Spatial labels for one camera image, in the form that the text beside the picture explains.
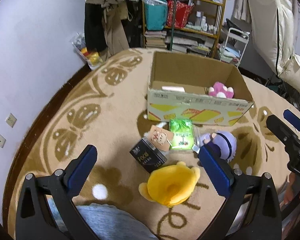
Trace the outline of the right hand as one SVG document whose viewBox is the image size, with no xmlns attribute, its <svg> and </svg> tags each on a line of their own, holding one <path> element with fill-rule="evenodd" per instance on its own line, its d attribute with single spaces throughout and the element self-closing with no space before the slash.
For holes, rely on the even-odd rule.
<svg viewBox="0 0 300 240">
<path fill-rule="evenodd" d="M 283 197 L 283 203 L 285 205 L 288 205 L 294 199 L 294 197 L 296 197 L 296 195 L 300 192 L 300 190 L 297 190 L 296 180 L 297 180 L 296 174 L 291 172 L 289 174 L 288 185 L 286 187 L 286 191 Z"/>
</svg>

